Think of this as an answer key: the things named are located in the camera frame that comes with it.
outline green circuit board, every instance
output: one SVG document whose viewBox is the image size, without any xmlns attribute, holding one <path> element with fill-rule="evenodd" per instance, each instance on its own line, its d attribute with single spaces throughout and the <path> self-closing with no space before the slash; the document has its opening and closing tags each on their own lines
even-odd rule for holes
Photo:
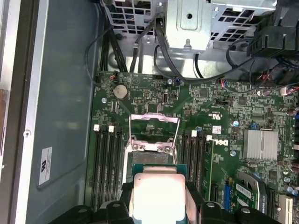
<svg viewBox="0 0 299 224">
<path fill-rule="evenodd" d="M 218 185 L 219 203 L 224 200 L 224 185 L 231 177 L 234 178 L 239 171 L 259 176 L 268 186 L 283 192 L 283 179 L 285 174 L 297 182 L 297 174 L 290 173 L 290 163 L 293 159 L 293 116 L 287 116 L 286 110 L 297 103 L 297 95 L 280 96 L 279 91 L 273 91 L 268 96 L 263 96 L 259 91 L 248 94 L 231 93 L 222 88 L 219 83 L 207 83 L 197 86 L 184 83 L 167 83 L 167 79 L 160 76 L 118 73 L 117 79 L 112 72 L 99 73 L 98 80 L 101 86 L 94 88 L 93 106 L 91 111 L 91 130 L 89 139 L 87 185 L 85 193 L 86 205 L 93 203 L 95 188 L 100 188 L 100 183 L 95 184 L 99 175 L 95 171 L 97 134 L 95 125 L 118 126 L 120 136 L 117 144 L 124 149 L 129 137 L 129 115 L 145 113 L 161 113 L 167 117 L 180 119 L 176 147 L 178 161 L 180 161 L 181 142 L 184 132 L 201 130 L 208 135 L 211 144 L 210 154 L 206 154 L 205 161 L 210 163 L 206 172 L 211 174 L 209 183 L 203 181 L 206 187 L 211 183 Z M 124 99 L 117 99 L 114 89 L 123 85 L 127 89 Z M 228 83 L 228 88 L 246 91 L 250 89 L 247 84 Z M 238 121 L 239 126 L 234 127 L 233 122 Z M 251 161 L 242 159 L 244 129 L 275 130 L 279 135 L 277 161 Z M 167 141 L 173 138 L 175 124 L 160 122 L 159 120 L 132 121 L 132 134 L 137 139 L 151 141 Z M 115 151 L 120 156 L 116 158 L 122 167 L 123 151 Z M 171 157 L 159 158 L 172 161 Z M 118 175 L 112 182 L 120 180 Z"/>
</svg>

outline metal bracket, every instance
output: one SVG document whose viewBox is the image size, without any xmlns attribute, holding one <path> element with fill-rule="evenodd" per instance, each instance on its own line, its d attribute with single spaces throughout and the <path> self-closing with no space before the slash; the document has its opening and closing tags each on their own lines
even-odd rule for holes
<svg viewBox="0 0 299 224">
<path fill-rule="evenodd" d="M 156 142 L 149 143 L 147 141 L 137 140 L 135 136 L 132 136 L 131 132 L 131 121 L 132 120 L 150 120 L 158 119 L 161 122 L 171 122 L 177 124 L 176 132 L 174 138 L 169 138 L 167 142 Z M 136 151 L 149 151 L 149 152 L 158 152 L 158 153 L 167 153 L 173 156 L 173 163 L 177 164 L 177 149 L 176 149 L 176 139 L 178 135 L 179 127 L 179 118 L 166 117 L 161 113 L 146 113 L 144 115 L 131 114 L 129 116 L 129 140 L 125 146 L 124 153 L 124 163 L 123 163 L 123 172 L 122 172 L 122 183 L 126 182 L 127 179 L 127 167 L 128 167 L 128 154 Z"/>
</svg>

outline heatsink chip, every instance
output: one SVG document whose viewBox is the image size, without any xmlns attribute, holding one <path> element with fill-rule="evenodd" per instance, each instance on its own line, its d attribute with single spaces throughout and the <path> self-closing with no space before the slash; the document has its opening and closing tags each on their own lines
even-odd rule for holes
<svg viewBox="0 0 299 224">
<path fill-rule="evenodd" d="M 245 130 L 243 148 L 243 159 L 276 161 L 278 132 Z"/>
</svg>

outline motherboard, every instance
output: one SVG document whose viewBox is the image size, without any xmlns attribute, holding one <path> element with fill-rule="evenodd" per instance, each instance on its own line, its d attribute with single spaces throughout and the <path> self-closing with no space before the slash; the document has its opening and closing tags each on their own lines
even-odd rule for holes
<svg viewBox="0 0 299 224">
<path fill-rule="evenodd" d="M 293 162 L 297 93 L 249 84 L 184 84 L 162 76 L 99 72 L 94 88 L 85 204 L 115 200 L 134 164 L 187 164 L 205 200 L 299 223 Z"/>
</svg>

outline blue connector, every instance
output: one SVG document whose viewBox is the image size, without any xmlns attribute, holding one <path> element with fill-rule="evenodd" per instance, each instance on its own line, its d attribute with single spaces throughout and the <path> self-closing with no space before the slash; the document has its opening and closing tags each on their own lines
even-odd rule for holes
<svg viewBox="0 0 299 224">
<path fill-rule="evenodd" d="M 230 192 L 232 188 L 227 184 L 224 185 L 224 197 L 223 197 L 223 207 L 226 211 L 229 211 L 230 205 Z"/>
</svg>

